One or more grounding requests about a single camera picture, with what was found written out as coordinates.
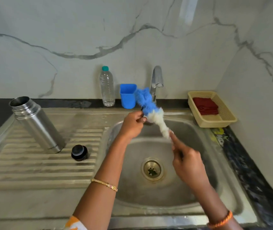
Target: hand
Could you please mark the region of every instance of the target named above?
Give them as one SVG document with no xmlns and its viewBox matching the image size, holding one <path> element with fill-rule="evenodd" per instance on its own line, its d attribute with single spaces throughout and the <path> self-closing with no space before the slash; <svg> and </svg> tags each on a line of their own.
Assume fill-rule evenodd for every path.
<svg viewBox="0 0 273 230">
<path fill-rule="evenodd" d="M 170 138 L 173 141 L 173 166 L 180 179 L 194 192 L 210 186 L 199 151 L 186 146 L 172 131 L 170 131 Z"/>
<path fill-rule="evenodd" d="M 143 117 L 142 111 L 135 111 L 129 113 L 124 121 L 123 125 L 118 133 L 118 136 L 126 138 L 128 141 L 132 140 L 132 138 L 137 137 L 142 128 L 143 124 L 147 120 L 146 117 Z"/>
</svg>

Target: faucet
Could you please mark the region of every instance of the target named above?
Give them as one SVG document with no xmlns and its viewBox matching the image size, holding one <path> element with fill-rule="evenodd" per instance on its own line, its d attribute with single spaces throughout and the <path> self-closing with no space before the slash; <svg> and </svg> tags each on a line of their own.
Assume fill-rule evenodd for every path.
<svg viewBox="0 0 273 230">
<path fill-rule="evenodd" d="M 152 96 L 152 101 L 154 103 L 156 103 L 156 98 L 155 98 L 156 87 L 164 87 L 162 69 L 159 65 L 155 66 L 154 71 L 152 72 L 152 78 L 151 78 L 150 94 Z"/>
</svg>

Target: sleeve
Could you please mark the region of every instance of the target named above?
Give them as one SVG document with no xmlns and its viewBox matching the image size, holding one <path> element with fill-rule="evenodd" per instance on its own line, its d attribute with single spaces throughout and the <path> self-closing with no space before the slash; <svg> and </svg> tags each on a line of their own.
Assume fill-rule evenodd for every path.
<svg viewBox="0 0 273 230">
<path fill-rule="evenodd" d="M 65 224 L 64 230 L 87 230 L 87 228 L 75 216 L 72 216 Z"/>
</svg>

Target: clear plastic bottle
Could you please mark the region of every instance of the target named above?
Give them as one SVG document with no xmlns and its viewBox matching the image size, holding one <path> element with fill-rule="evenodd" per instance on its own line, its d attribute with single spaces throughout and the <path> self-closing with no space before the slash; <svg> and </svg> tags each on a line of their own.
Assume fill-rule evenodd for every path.
<svg viewBox="0 0 273 230">
<path fill-rule="evenodd" d="M 115 93 L 113 76 L 108 66 L 103 66 L 99 76 L 101 96 L 105 106 L 113 106 L 115 103 Z"/>
</svg>

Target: black granite counter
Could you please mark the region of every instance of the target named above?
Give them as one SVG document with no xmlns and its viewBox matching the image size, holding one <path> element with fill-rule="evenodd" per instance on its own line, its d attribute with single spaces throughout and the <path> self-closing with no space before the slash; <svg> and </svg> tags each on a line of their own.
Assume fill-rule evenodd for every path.
<svg viewBox="0 0 273 230">
<path fill-rule="evenodd" d="M 11 99 L 0 99 L 0 126 L 12 115 L 9 107 Z M 101 99 L 72 100 L 72 99 L 34 99 L 43 108 L 104 108 Z M 162 108 L 188 108 L 184 99 L 158 99 L 157 105 Z M 121 100 L 117 99 L 113 107 L 121 108 Z M 219 144 L 222 146 L 227 159 L 245 188 L 254 209 L 265 227 L 246 227 L 246 230 L 273 230 L 273 189 L 265 180 L 254 161 L 249 157 L 230 127 L 212 129 Z"/>
</svg>

